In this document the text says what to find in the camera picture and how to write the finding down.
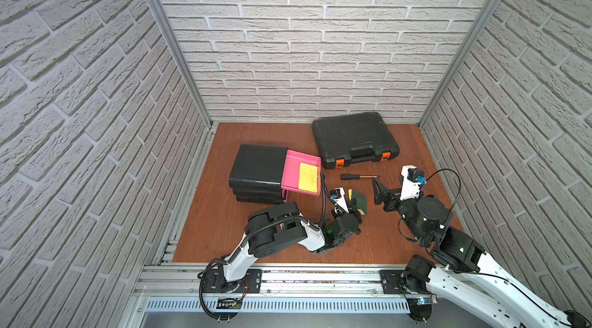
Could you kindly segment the green yellow scouring sponge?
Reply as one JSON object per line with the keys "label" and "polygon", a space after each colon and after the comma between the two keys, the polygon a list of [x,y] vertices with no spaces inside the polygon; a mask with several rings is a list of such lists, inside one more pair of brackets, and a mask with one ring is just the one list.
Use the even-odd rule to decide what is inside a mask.
{"label": "green yellow scouring sponge", "polygon": [[359,192],[356,192],[354,189],[350,189],[348,191],[348,197],[350,200],[350,207],[352,209],[356,209],[361,215],[366,215],[367,213],[367,198]]}

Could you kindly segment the pink drawer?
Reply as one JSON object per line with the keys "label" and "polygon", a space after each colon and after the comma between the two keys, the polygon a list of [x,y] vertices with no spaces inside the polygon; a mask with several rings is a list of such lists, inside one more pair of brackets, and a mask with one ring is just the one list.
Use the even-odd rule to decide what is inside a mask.
{"label": "pink drawer", "polygon": [[[310,165],[315,165],[318,167],[318,185],[319,185],[319,192],[317,194],[302,192],[298,189],[298,171],[299,165],[301,162],[305,162]],[[321,158],[308,155],[302,152],[296,152],[293,150],[288,149],[286,158],[285,158],[285,165],[282,174],[282,181],[281,181],[281,188],[282,188],[282,196],[283,201],[288,201],[288,197],[291,193],[300,193],[305,195],[313,195],[315,197],[319,197],[321,192],[321,180],[320,180],[320,171],[322,168]]]}

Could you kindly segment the black drawer cabinet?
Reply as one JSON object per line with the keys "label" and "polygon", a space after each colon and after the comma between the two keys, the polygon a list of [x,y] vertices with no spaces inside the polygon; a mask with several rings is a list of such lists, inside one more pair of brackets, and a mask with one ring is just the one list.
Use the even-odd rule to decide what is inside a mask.
{"label": "black drawer cabinet", "polygon": [[241,144],[229,176],[237,201],[279,205],[286,201],[282,178],[287,147]]}

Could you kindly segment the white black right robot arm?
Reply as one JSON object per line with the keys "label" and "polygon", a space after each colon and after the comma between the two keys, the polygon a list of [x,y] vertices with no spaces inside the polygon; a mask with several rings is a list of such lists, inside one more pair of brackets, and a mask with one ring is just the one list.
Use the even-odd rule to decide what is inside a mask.
{"label": "white black right robot arm", "polygon": [[590,320],[574,310],[560,310],[507,272],[473,237],[452,227],[452,209],[423,192],[429,178],[416,166],[404,166],[401,186],[387,189],[372,180],[374,202],[385,212],[397,212],[411,235],[408,241],[427,249],[414,255],[401,272],[381,272],[383,289],[415,297],[413,320],[432,312],[425,296],[442,297],[492,327],[589,327]]}

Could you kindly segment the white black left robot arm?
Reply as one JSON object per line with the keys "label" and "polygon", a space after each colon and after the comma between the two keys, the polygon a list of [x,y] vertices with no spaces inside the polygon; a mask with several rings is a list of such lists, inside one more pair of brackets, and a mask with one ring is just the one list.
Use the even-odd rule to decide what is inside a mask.
{"label": "white black left robot arm", "polygon": [[[200,306],[208,317],[218,322],[229,322],[237,316],[236,313],[224,313],[222,310],[242,307],[251,290],[246,275],[258,260],[294,245],[303,246],[315,254],[327,253],[343,246],[350,236],[361,233],[365,211],[358,208],[345,189],[329,191],[322,184],[321,197],[322,215],[317,223],[305,218],[295,202],[282,203],[249,215],[244,235],[234,251],[211,260],[197,275],[200,280]],[[209,282],[222,293],[238,291],[241,296],[223,298],[220,305],[211,310],[204,298]]]}

